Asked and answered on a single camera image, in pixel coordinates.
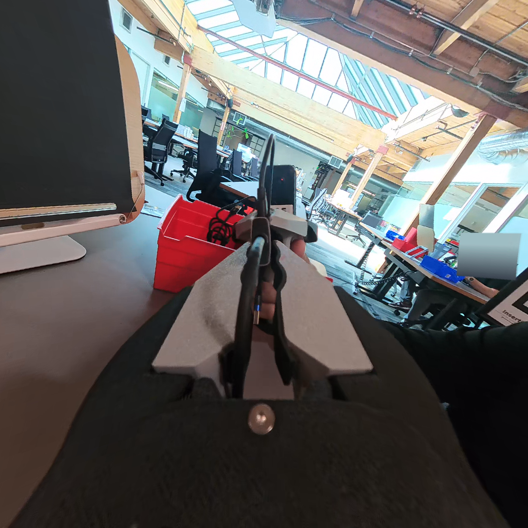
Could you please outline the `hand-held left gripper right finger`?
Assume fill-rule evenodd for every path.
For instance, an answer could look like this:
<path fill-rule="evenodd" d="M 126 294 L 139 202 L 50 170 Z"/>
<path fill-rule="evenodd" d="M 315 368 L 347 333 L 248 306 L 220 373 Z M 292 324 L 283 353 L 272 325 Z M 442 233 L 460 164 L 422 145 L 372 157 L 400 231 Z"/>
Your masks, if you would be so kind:
<path fill-rule="evenodd" d="M 274 358 L 284 385 L 373 371 L 328 278 L 282 242 L 273 242 Z"/>

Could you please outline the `black usb-c cable orange plugs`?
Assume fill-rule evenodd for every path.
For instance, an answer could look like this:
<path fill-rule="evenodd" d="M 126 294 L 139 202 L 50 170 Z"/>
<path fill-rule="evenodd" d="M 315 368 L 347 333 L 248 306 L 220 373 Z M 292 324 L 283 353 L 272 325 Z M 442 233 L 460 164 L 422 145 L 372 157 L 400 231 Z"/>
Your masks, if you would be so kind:
<path fill-rule="evenodd" d="M 255 201 L 255 196 L 248 196 L 219 208 L 208 224 L 207 242 L 221 247 L 226 247 L 229 242 L 235 242 L 237 237 L 234 225 L 238 220 L 234 223 L 229 221 L 236 215 L 243 218 L 248 216 L 254 210 Z"/>

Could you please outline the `blue parts bin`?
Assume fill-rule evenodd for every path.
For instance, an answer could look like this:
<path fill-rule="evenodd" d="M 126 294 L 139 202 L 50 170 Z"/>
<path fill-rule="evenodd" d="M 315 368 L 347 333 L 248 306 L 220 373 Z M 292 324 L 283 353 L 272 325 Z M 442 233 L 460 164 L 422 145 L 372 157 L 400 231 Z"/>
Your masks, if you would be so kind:
<path fill-rule="evenodd" d="M 420 266 L 442 280 L 453 284 L 457 284 L 465 279 L 465 276 L 457 275 L 457 270 L 455 268 L 452 268 L 445 262 L 434 259 L 429 255 L 423 257 Z"/>

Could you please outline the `person's right hand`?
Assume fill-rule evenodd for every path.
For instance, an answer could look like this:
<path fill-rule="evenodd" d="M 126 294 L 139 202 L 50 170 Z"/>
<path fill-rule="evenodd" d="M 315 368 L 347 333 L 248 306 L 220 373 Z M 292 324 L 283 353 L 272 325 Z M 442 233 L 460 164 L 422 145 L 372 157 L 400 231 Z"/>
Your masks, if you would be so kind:
<path fill-rule="evenodd" d="M 306 255 L 306 242 L 304 240 L 298 239 L 291 241 L 290 249 L 295 255 L 307 262 L 307 264 L 317 271 L 317 268 Z M 273 321 L 276 308 L 276 296 L 277 291 L 274 287 L 274 279 L 269 278 L 269 280 L 263 280 L 261 283 L 259 325 L 263 326 L 264 323 L 271 323 Z"/>

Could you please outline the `silver monitor stand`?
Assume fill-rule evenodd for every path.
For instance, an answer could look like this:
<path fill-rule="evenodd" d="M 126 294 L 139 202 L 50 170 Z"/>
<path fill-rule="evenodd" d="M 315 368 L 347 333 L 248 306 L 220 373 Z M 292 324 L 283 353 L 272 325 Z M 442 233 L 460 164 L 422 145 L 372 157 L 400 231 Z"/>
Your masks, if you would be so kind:
<path fill-rule="evenodd" d="M 1 274 L 76 261 L 86 253 L 67 235 L 1 247 Z"/>

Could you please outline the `white printed sign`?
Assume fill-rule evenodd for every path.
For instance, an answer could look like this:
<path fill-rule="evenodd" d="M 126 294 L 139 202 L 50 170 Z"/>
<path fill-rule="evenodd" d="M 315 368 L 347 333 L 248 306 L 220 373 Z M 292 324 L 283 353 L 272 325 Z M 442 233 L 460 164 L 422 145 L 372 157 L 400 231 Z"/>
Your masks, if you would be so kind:
<path fill-rule="evenodd" d="M 505 287 L 479 310 L 478 315 L 491 325 L 503 327 L 527 322 L 527 281 Z"/>

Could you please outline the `red plastic bin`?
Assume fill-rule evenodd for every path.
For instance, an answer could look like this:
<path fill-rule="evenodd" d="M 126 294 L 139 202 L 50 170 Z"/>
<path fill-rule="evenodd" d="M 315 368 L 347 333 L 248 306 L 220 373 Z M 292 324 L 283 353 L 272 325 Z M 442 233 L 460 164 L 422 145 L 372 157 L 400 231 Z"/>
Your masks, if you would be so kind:
<path fill-rule="evenodd" d="M 182 195 L 175 198 L 158 225 L 155 289 L 178 293 L 241 246 L 236 242 L 226 247 L 207 242 L 208 224 L 218 209 L 199 200 L 190 202 Z M 241 219 L 236 215 L 229 222 Z"/>

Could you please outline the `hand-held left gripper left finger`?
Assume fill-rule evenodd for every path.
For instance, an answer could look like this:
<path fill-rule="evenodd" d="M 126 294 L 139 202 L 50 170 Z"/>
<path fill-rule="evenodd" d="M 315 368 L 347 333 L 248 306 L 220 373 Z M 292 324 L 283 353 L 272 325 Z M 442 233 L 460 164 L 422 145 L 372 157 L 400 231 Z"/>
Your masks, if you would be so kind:
<path fill-rule="evenodd" d="M 244 388 L 251 356 L 258 253 L 245 243 L 195 282 L 152 367 Z"/>

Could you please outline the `black computer monitor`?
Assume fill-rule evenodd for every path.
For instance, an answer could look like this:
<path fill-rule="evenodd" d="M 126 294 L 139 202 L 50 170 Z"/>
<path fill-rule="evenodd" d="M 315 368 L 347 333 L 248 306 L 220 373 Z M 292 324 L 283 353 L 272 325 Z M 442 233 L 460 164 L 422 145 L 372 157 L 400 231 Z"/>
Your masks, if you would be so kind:
<path fill-rule="evenodd" d="M 108 1 L 1 1 L 1 247 L 131 223 L 141 95 Z"/>

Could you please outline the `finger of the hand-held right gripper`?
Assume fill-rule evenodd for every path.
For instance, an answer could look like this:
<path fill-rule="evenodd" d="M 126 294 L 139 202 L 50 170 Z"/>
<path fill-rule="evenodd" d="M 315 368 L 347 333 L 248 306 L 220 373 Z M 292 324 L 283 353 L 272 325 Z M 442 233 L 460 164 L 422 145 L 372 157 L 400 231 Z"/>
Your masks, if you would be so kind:
<path fill-rule="evenodd" d="M 308 234 L 308 221 L 282 208 L 271 208 L 270 228 L 286 238 L 303 239 Z"/>
<path fill-rule="evenodd" d="M 252 212 L 234 225 L 234 241 L 236 243 L 242 244 L 252 241 L 252 224 L 256 216 L 257 212 Z"/>

